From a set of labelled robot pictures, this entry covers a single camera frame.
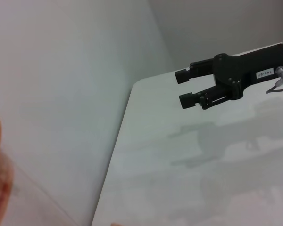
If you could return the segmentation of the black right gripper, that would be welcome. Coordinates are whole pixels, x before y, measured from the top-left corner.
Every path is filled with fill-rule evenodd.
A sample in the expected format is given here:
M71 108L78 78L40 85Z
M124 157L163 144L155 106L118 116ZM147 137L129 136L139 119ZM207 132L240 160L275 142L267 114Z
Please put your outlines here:
M216 85L195 94L180 95L181 106L187 109L199 104L206 110L228 100L240 99L247 87L278 78L278 67L283 67L283 44L240 56L222 53L211 59L190 63L189 68L175 72L178 84L213 74Z

